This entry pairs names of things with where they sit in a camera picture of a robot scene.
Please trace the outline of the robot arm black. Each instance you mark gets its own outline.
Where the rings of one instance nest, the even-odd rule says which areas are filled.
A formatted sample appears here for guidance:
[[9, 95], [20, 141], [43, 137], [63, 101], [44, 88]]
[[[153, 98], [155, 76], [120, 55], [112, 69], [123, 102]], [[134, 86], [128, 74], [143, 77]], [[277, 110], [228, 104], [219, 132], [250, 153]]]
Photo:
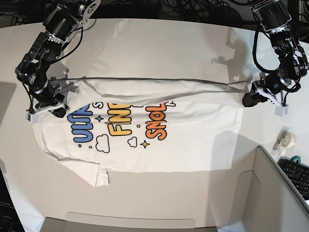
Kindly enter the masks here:
[[[292, 19], [280, 0], [254, 0], [249, 2], [258, 25], [253, 39], [253, 61], [260, 70], [259, 80], [253, 81], [251, 90], [242, 99], [244, 107], [253, 107], [260, 102], [271, 101], [285, 107], [289, 93], [298, 92], [300, 80], [307, 74], [309, 62], [303, 47], [288, 28]], [[257, 61], [259, 32], [268, 35], [279, 66], [274, 70], [263, 68]]]
[[56, 4], [44, 20], [41, 32], [15, 69], [15, 74], [30, 100], [26, 119], [37, 123], [39, 115], [50, 112], [63, 118], [69, 107], [60, 94], [60, 85], [53, 86], [47, 78], [51, 65], [61, 61], [61, 52], [99, 7], [99, 0], [65, 0]]

